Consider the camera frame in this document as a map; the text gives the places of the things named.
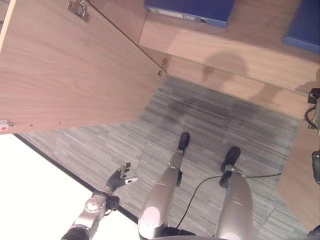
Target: robot finger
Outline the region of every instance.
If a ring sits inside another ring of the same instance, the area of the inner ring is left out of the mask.
[[[128,178],[128,179],[126,179],[125,180],[125,184],[127,185],[127,184],[133,184],[133,183],[135,183],[136,181],[138,181],[139,180],[139,178],[137,177],[137,176],[134,176],[134,177],[131,177],[131,178]]]

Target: white floor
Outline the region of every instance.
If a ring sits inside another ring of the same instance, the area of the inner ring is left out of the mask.
[[[91,192],[11,134],[0,135],[0,238],[59,240]],[[137,225],[119,212],[105,217],[93,240],[138,240]]]

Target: black foot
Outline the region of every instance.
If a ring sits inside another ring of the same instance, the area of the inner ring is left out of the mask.
[[[187,133],[187,132],[182,133],[180,136],[180,139],[179,139],[178,150],[181,150],[184,152],[188,147],[189,140],[190,140],[189,133]]]
[[[228,151],[228,153],[226,154],[225,158],[224,158],[224,162],[221,165],[221,172],[225,172],[225,167],[227,165],[235,165],[236,161],[238,160],[239,156],[240,156],[240,148],[238,148],[237,146],[233,146],[232,148],[230,148],[230,150]]]

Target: wooden cabinet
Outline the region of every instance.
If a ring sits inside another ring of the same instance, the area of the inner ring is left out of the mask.
[[[87,5],[11,0],[0,35],[0,120],[10,131],[134,121],[165,74],[134,42]]]

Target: wooden panel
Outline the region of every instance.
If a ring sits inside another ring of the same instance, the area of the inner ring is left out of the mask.
[[[171,58],[167,72],[295,118],[303,119],[308,109],[305,95],[178,57]]]
[[[320,187],[314,179],[311,159],[319,146],[318,133],[302,120],[278,184],[278,193],[309,231],[320,220]]]
[[[133,121],[162,83],[147,55],[88,12],[86,23],[64,0],[16,2],[0,55],[0,116],[12,132]]]
[[[139,43],[142,28],[145,24],[147,11],[145,0],[90,0],[103,15],[136,44]],[[150,48],[142,47],[159,66],[168,55]]]
[[[308,93],[319,55],[282,43],[300,0],[237,0],[227,28],[148,13],[145,47]]]

